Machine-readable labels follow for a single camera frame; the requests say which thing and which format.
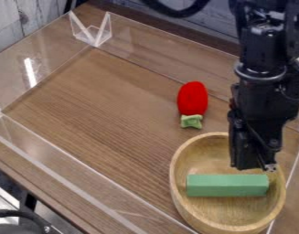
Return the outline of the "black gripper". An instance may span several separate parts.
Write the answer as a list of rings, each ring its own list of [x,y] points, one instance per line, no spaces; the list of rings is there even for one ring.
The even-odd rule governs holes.
[[[275,172],[282,130],[299,113],[299,69],[257,71],[237,62],[235,75],[229,111],[231,167]]]

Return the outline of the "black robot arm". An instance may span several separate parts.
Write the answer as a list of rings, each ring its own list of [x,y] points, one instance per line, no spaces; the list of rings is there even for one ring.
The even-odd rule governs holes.
[[[299,0],[229,0],[241,46],[231,85],[231,167],[278,169],[282,133],[299,113]]]

